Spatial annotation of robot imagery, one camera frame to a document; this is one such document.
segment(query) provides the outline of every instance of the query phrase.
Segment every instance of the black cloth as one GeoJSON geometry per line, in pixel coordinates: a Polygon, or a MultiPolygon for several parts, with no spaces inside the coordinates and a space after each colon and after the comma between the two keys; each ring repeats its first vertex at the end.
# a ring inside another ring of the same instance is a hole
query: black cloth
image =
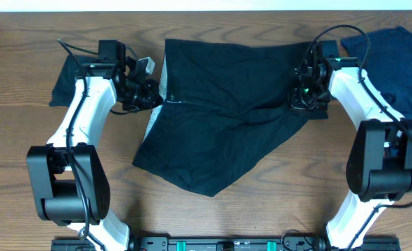
{"type": "MultiPolygon", "coordinates": [[[[93,63],[96,58],[92,56],[75,55],[81,64],[93,63]]],[[[49,105],[53,106],[70,106],[75,93],[75,72],[79,67],[74,58],[67,56],[61,69],[57,83],[52,90],[52,99],[49,105]]]]}
{"type": "Polygon", "coordinates": [[[133,165],[191,192],[219,193],[308,120],[287,104],[308,44],[166,40],[167,99],[133,165]]]}
{"type": "MultiPolygon", "coordinates": [[[[412,33],[404,27],[368,34],[372,47],[368,77],[386,101],[406,119],[412,119],[412,33]]],[[[362,36],[342,39],[350,56],[363,59],[367,45],[362,36]]]]}

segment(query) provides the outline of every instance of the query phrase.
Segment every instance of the robotic arm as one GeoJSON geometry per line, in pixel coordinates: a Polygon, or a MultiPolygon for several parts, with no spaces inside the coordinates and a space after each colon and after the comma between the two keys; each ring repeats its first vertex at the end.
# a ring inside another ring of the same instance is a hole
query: robotic arm
{"type": "MultiPolygon", "coordinates": [[[[45,146],[32,146],[27,166],[36,210],[42,220],[52,220],[79,233],[86,227],[83,196],[75,181],[62,181],[57,174],[70,171],[69,159],[77,163],[80,182],[89,203],[88,240],[54,240],[52,250],[107,251],[234,251],[253,247],[285,250],[399,250],[399,242],[368,239],[364,235],[385,207],[412,191],[412,144],[392,119],[384,114],[365,87],[359,84],[360,63],[355,58],[341,58],[334,41],[313,43],[312,53],[297,69],[300,85],[291,92],[291,109],[298,112],[325,112],[331,97],[347,111],[358,133],[346,168],[349,193],[337,215],[326,224],[322,235],[310,243],[302,237],[281,239],[168,239],[136,238],[129,226],[109,209],[109,184],[96,153],[106,117],[116,102],[132,112],[150,109],[160,103],[158,87],[146,84],[145,76],[153,72],[150,58],[133,61],[125,57],[125,46],[115,40],[99,42],[98,60],[83,65],[87,90],[82,76],[68,113],[57,132],[45,146]],[[125,76],[125,66],[131,70],[125,76]],[[85,97],[73,126],[68,155],[66,135],[80,100],[85,97]]],[[[412,121],[393,110],[369,82],[365,85],[388,111],[412,133],[412,121]]]]}

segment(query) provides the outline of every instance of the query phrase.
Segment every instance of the wooden table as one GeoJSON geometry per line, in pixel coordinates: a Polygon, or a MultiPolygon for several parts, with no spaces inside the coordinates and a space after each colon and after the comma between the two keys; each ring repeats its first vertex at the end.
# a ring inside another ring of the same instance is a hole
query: wooden table
{"type": "MultiPolygon", "coordinates": [[[[75,236],[39,220],[26,153],[43,145],[66,113],[48,107],[66,53],[57,38],[90,50],[114,38],[151,56],[160,76],[165,38],[253,46],[309,41],[348,23],[366,31],[405,26],[412,12],[0,13],[0,250],[49,250],[55,236],[75,236]]],[[[356,35],[340,29],[328,39],[356,35]]],[[[318,231],[348,191],[344,169],[356,134],[342,107],[310,121],[214,198],[186,192],[131,165],[150,112],[110,115],[98,152],[112,188],[111,208],[145,234],[279,236],[318,231]]],[[[396,234],[412,250],[412,208],[387,210],[371,234],[396,234]]]]}

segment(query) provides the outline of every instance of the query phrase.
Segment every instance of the wood grain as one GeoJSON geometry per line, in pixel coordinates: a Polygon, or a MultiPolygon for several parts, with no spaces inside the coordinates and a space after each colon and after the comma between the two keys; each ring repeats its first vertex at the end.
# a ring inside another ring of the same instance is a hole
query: wood grain
{"type": "MultiPolygon", "coordinates": [[[[57,38],[91,50],[99,39],[118,39],[155,59],[159,78],[166,38],[283,45],[340,23],[366,31],[402,25],[412,32],[412,12],[0,13],[0,250],[48,250],[55,236],[75,236],[38,219],[25,163],[29,147],[44,144],[66,113],[47,106],[66,57],[57,38]]],[[[355,34],[340,29],[326,38],[355,34]]],[[[334,216],[348,190],[344,166],[356,131],[338,103],[330,106],[330,119],[308,122],[214,198],[131,165],[149,114],[109,116],[98,149],[111,207],[138,233],[313,232],[334,216]]],[[[386,211],[370,233],[396,234],[403,249],[412,250],[412,209],[386,211]]]]}

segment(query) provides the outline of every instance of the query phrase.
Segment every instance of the white arm segment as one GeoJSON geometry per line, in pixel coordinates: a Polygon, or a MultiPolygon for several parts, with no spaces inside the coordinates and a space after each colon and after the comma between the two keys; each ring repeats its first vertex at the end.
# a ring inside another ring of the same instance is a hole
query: white arm segment
{"type": "MultiPolygon", "coordinates": [[[[97,148],[105,119],[109,110],[116,104],[116,89],[110,79],[87,77],[86,80],[88,82],[88,96],[74,123],[72,146],[86,143],[97,148]]],[[[82,99],[83,91],[83,80],[79,79],[75,83],[74,98],[65,119],[56,133],[47,141],[47,144],[54,144],[54,147],[66,147],[66,129],[75,108],[82,99]]]]}
{"type": "MultiPolygon", "coordinates": [[[[71,223],[68,227],[79,232],[82,227],[85,227],[85,223],[71,223]]],[[[130,228],[121,222],[111,209],[108,210],[107,217],[101,220],[99,225],[89,225],[89,233],[105,246],[106,251],[128,250],[130,228]]],[[[97,251],[102,251],[99,245],[91,239],[90,241],[95,245],[97,251]]]]}
{"type": "MultiPolygon", "coordinates": [[[[110,79],[87,77],[86,80],[88,82],[88,96],[74,123],[72,146],[86,143],[97,148],[108,113],[116,104],[116,89],[110,79]]],[[[53,144],[54,147],[66,147],[66,128],[73,117],[75,108],[82,99],[83,91],[84,83],[82,79],[79,79],[75,83],[74,98],[65,119],[56,133],[47,141],[48,144],[53,144]]],[[[65,168],[65,171],[70,171],[70,167],[65,168]]],[[[78,232],[84,225],[85,223],[72,223],[68,227],[78,232]]],[[[111,210],[108,210],[107,217],[102,219],[99,225],[90,225],[89,233],[98,239],[107,251],[128,249],[130,228],[122,223],[111,210]]],[[[91,242],[97,251],[101,251],[99,245],[91,242]]]]}
{"type": "MultiPolygon", "coordinates": [[[[331,75],[329,90],[331,95],[340,101],[346,113],[353,121],[356,130],[359,129],[361,121],[378,119],[382,122],[392,121],[386,114],[381,112],[378,105],[370,98],[364,87],[359,83],[357,67],[342,68],[333,72],[331,75]]],[[[394,110],[377,91],[370,80],[367,72],[363,70],[362,76],[365,78],[365,84],[374,96],[388,108],[388,111],[398,120],[404,118],[402,114],[394,110]]],[[[372,199],[369,202],[362,202],[359,196],[349,191],[344,203],[339,208],[336,216],[328,222],[326,231],[328,239],[333,247],[345,249],[348,247],[355,234],[358,233],[375,206],[379,204],[393,204],[388,199],[372,199]]],[[[363,244],[364,235],[373,225],[378,216],[385,210],[380,208],[379,212],[370,220],[365,230],[359,235],[352,248],[359,247],[363,244]]]]}

